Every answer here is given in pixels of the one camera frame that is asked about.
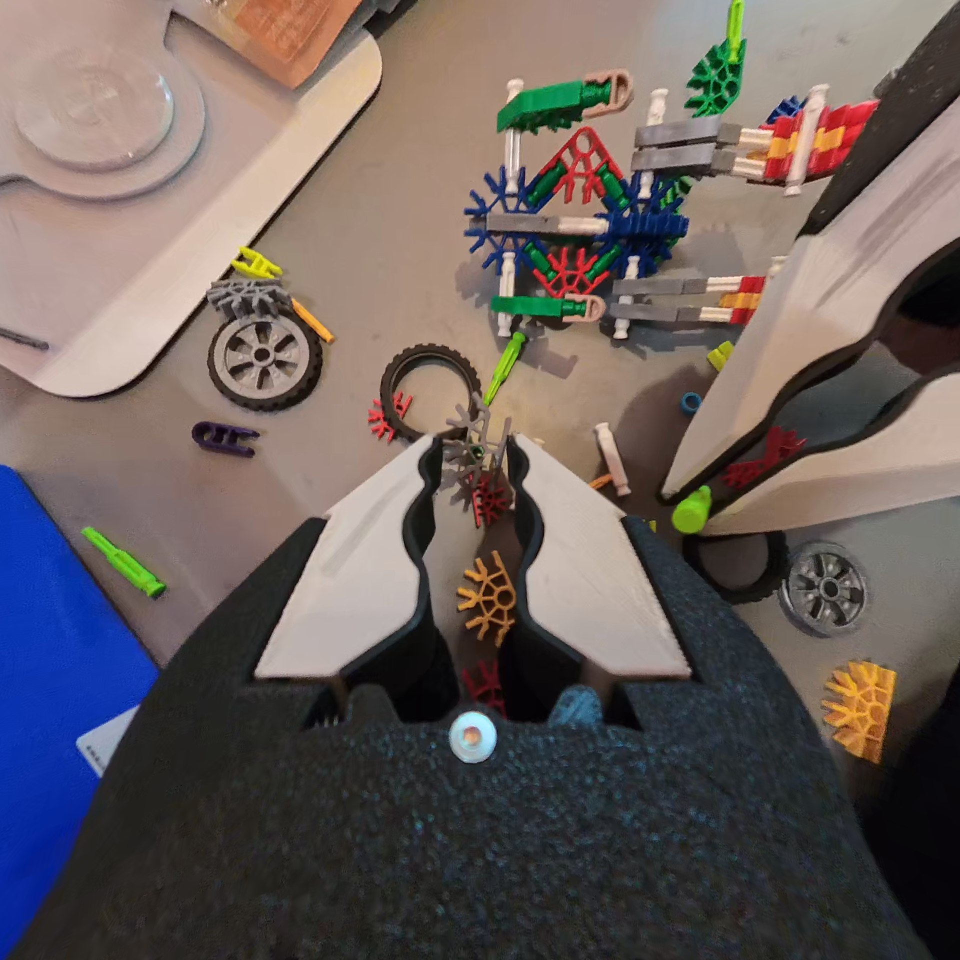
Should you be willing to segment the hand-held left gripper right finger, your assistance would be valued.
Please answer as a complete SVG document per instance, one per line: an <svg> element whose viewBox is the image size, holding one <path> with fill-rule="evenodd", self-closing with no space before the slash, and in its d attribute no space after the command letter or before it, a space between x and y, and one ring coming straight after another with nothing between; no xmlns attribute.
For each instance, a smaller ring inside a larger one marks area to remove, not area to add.
<svg viewBox="0 0 960 960"><path fill-rule="evenodd" d="M568 688L602 707L632 682L692 667L621 510L531 438L507 443L520 560L498 669L506 712L542 722Z"/></svg>

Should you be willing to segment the light green rod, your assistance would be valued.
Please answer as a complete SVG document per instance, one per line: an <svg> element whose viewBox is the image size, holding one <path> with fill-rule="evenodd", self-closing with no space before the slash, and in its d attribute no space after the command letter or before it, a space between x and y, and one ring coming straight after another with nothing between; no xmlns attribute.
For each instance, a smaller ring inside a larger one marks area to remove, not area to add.
<svg viewBox="0 0 960 960"><path fill-rule="evenodd" d="M81 534L106 558L110 566L138 591L150 598L159 598L166 592L166 584L162 580L101 532L86 526L81 530Z"/></svg>
<svg viewBox="0 0 960 960"><path fill-rule="evenodd" d="M489 384L486 387L483 398L483 402L486 407L489 407L492 404L498 394L499 389L506 382L507 378L509 378L513 367L516 365L522 354L527 340L528 338L522 330L517 330L512 333L510 341L505 346L494 369L493 375L490 378Z"/></svg>
<svg viewBox="0 0 960 960"><path fill-rule="evenodd" d="M671 515L673 527L683 536L699 535L710 520L713 505L711 486L699 486L674 508Z"/></svg>

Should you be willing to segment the grey spoked wheel with tyre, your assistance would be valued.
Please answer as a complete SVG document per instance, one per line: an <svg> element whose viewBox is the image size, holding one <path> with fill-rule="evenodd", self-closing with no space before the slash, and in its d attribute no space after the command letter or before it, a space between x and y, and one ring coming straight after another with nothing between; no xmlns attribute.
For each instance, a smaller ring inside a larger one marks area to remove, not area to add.
<svg viewBox="0 0 960 960"><path fill-rule="evenodd" d="M240 318L224 322L210 342L207 369L230 402L277 413L306 400L321 379L323 342L299 318Z"/></svg>

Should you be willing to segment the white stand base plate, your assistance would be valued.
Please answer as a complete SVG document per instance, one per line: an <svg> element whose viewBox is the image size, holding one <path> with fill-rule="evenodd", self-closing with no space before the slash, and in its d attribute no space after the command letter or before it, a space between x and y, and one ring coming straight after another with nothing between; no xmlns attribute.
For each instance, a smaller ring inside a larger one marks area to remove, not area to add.
<svg viewBox="0 0 960 960"><path fill-rule="evenodd" d="M164 350L376 93L360 2L297 88L224 2L2 2L2 368L113 393Z"/></svg>

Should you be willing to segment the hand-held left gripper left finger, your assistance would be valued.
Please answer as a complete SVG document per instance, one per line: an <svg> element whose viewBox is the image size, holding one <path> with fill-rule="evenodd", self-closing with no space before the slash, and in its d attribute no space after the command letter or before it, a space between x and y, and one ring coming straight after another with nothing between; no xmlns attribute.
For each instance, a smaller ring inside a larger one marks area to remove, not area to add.
<svg viewBox="0 0 960 960"><path fill-rule="evenodd" d="M254 678L320 680L343 693L376 685L408 722L456 705L425 565L442 463L442 441L422 435L321 517Z"/></svg>

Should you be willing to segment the yellow sun connector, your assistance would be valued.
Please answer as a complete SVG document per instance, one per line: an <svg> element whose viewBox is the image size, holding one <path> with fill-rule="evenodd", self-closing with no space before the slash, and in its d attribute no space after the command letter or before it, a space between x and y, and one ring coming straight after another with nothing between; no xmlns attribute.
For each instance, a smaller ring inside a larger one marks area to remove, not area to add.
<svg viewBox="0 0 960 960"><path fill-rule="evenodd" d="M457 588L457 611L465 616L464 629L477 641L490 640L495 649L501 649L516 623L518 597L499 550L474 558L463 570L462 581Z"/></svg>
<svg viewBox="0 0 960 960"><path fill-rule="evenodd" d="M832 738L859 760L882 763L898 674L870 661L849 661L824 683L833 699L821 702L823 722Z"/></svg>

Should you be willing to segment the orange toy set package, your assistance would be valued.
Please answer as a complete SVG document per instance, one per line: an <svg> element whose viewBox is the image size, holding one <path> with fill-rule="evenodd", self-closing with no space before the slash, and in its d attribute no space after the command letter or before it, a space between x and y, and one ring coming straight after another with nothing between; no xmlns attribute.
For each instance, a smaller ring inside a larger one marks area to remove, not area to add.
<svg viewBox="0 0 960 960"><path fill-rule="evenodd" d="M220 6L232 30L229 45L288 90L317 69L359 1L228 1Z"/></svg>

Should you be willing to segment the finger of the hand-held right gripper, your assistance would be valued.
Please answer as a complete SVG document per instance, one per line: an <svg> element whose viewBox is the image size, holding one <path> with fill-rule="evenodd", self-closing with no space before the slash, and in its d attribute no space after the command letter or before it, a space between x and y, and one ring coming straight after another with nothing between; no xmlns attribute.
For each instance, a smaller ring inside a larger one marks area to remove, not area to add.
<svg viewBox="0 0 960 960"><path fill-rule="evenodd" d="M820 232L798 237L686 430L660 500L675 503L711 480L787 402L862 354L885 309L958 236L954 102Z"/></svg>
<svg viewBox="0 0 960 960"><path fill-rule="evenodd" d="M706 537L838 522L959 494L959 372L921 379L850 443L779 463L716 510Z"/></svg>

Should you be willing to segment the black tyre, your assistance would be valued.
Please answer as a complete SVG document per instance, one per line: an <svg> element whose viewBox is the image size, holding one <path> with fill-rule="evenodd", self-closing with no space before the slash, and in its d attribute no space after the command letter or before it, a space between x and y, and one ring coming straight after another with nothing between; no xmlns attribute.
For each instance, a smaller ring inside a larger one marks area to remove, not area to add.
<svg viewBox="0 0 960 960"><path fill-rule="evenodd" d="M706 569L701 548L708 541L714 543L743 540L747 534L730 534L717 537L704 537L688 534L682 538L681 555L703 582L714 590L726 603L740 606L761 602L774 594L784 581L789 570L789 549L784 531L772 531L763 534L767 550L767 562L762 573L753 582L731 587L718 582Z"/></svg>
<svg viewBox="0 0 960 960"><path fill-rule="evenodd" d="M479 401L475 397L482 392L477 370L471 361L457 350L438 343L420 343L409 346L396 354L385 367L379 385L379 402L385 424L396 438L409 444L417 442L424 434L411 427L401 418L394 401L399 385L414 368L425 364L438 364L449 368L466 387L468 415L474 418L478 413Z"/></svg>

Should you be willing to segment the blue bin with square tag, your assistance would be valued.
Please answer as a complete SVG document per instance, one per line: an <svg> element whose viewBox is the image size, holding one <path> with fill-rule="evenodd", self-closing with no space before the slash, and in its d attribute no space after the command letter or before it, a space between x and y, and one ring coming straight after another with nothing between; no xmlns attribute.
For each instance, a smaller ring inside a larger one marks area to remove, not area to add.
<svg viewBox="0 0 960 960"><path fill-rule="evenodd" d="M159 673L40 501L2 466L2 958L63 870Z"/></svg>

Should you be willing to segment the grey snowflake connector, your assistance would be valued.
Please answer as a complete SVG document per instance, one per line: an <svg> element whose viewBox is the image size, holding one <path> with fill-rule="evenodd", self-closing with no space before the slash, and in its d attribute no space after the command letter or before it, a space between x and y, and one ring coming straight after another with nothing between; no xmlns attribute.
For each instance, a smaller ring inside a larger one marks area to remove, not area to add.
<svg viewBox="0 0 960 960"><path fill-rule="evenodd" d="M501 474L506 456L507 441L511 436L512 418L508 416L503 424L503 430L498 440L489 436L491 411L483 402L483 396L476 395L479 402L478 413L469 416L469 410L461 405L456 406L457 419L449 418L446 423L453 429L453 438L444 439L442 451L442 471L440 488L453 489L453 502L458 499L472 500L472 491L480 474ZM469 453L469 447L480 444L486 448L486 456L482 462L474 462Z"/></svg>

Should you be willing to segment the multicolour construction toy model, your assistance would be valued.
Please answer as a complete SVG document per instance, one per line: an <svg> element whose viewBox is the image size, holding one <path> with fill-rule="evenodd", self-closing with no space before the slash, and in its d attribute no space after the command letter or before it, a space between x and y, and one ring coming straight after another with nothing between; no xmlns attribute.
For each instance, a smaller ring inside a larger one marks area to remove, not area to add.
<svg viewBox="0 0 960 960"><path fill-rule="evenodd" d="M759 303L763 278L709 278L681 283L680 291L718 293L716 308L641 308L642 284L671 258L689 230L683 207L694 181L728 176L800 193L808 182L833 175L875 113L880 99L827 104L830 88L780 101L758 127L730 124L745 45L711 48L692 71L684 108L689 117L665 123L668 91L651 93L646 125L635 132L630 169L623 169L586 124L620 114L634 98L624 69L526 87L508 84L496 117L505 160L486 174L486 193L471 192L464 235L474 253L486 250L498 291L491 309L497 335L511 338L520 318L563 323L602 319L605 288L618 281L620 300L609 307L613 338L627 337L634 321L745 325Z"/></svg>

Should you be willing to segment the white rod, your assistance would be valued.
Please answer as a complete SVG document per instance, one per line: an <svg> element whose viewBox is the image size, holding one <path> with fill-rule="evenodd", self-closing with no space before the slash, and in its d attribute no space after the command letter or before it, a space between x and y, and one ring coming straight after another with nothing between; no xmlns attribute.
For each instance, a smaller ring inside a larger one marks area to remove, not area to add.
<svg viewBox="0 0 960 960"><path fill-rule="evenodd" d="M617 497L629 497L631 494L629 478L611 426L606 421L597 423L594 426L594 433Z"/></svg>

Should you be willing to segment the yellow-green connector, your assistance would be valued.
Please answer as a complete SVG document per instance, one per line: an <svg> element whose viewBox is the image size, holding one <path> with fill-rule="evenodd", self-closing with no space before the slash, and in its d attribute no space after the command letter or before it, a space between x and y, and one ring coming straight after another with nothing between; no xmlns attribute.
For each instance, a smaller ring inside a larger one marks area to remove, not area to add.
<svg viewBox="0 0 960 960"><path fill-rule="evenodd" d="M281 266L248 246L238 248L236 257L230 261L230 267L236 274L256 281L275 282L279 281L284 274Z"/></svg>

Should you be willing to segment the purple connector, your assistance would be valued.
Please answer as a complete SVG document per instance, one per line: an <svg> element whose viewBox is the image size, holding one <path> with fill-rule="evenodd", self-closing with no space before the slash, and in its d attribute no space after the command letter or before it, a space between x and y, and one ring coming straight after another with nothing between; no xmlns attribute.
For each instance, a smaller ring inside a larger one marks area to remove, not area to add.
<svg viewBox="0 0 960 960"><path fill-rule="evenodd" d="M256 450L247 441L259 437L257 430L213 421L199 421L191 428L191 438L201 450L242 459L251 459L256 455Z"/></svg>

